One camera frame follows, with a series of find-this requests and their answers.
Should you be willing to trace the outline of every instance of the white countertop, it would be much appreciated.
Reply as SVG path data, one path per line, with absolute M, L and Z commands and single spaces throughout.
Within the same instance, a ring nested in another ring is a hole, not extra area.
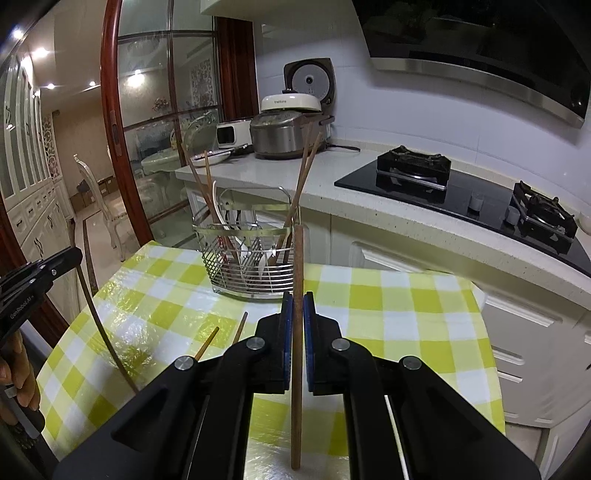
M 443 213 L 334 186 L 336 180 L 375 160 L 380 153 L 373 150 L 319 153 L 304 186 L 300 205 L 455 252 L 523 278 L 591 310 L 591 278 L 535 248 Z M 211 171 L 221 188 L 280 185 L 293 194 L 300 159 L 262 160 L 251 154 L 215 165 Z M 205 170 L 198 172 L 204 178 Z M 194 181 L 188 166 L 176 170 L 176 176 L 180 180 Z M 591 238 L 581 229 L 577 237 L 590 252 Z

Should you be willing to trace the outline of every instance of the white tile wall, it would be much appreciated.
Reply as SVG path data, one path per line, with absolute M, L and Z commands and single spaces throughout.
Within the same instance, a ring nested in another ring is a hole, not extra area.
M 454 80 L 380 72 L 350 0 L 300 0 L 255 25 L 260 97 L 284 88 L 283 66 L 330 57 L 333 135 L 404 144 L 476 163 L 591 215 L 591 112 L 582 129 L 501 93 Z

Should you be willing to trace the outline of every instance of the pot handle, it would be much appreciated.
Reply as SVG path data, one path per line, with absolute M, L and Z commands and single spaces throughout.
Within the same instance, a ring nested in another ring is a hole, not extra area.
M 330 117 L 328 117 L 328 118 L 325 118 L 324 120 L 321 120 L 320 122 L 318 122 L 318 124 L 319 124 L 321 127 L 323 127 L 323 126 L 325 126 L 325 125 L 328 125 L 328 124 L 334 123 L 334 121 L 335 121 L 335 116 L 334 116 L 334 115 L 331 115 Z

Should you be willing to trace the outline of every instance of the cardboard box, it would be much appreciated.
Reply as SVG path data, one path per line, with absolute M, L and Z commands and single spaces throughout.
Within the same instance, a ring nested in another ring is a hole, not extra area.
M 86 206 L 84 204 L 84 198 L 82 198 L 82 194 L 80 192 L 71 196 L 70 202 L 72 203 L 72 208 L 74 209 L 74 213 L 81 211 Z
M 119 190 L 119 185 L 117 184 L 117 179 L 115 177 L 109 177 L 107 179 L 107 191 L 109 193 L 113 193 Z
M 103 179 L 99 182 L 99 189 L 100 189 L 100 194 L 103 197 L 109 193 L 107 191 L 107 179 Z
M 84 200 L 84 206 L 86 207 L 95 202 L 95 198 L 90 190 L 82 194 L 82 199 Z

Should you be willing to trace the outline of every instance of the yellow checkered tablecloth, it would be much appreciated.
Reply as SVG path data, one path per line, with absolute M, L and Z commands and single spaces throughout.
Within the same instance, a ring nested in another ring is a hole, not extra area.
M 468 280 L 436 273 L 396 273 L 306 265 L 305 289 L 318 313 L 336 319 L 343 336 L 374 355 L 416 355 L 499 430 L 501 389 L 485 325 Z M 221 355 L 247 311 L 242 338 L 279 301 L 215 294 L 196 251 L 142 247 L 95 295 L 99 316 L 141 387 L 181 355 L 195 354 L 215 326 L 204 358 Z M 85 308 L 41 370 L 43 436 L 62 458 L 132 396 Z M 290 394 L 257 395 L 245 478 L 348 478 L 345 414 L 340 396 L 303 399 L 302 469 L 290 469 Z

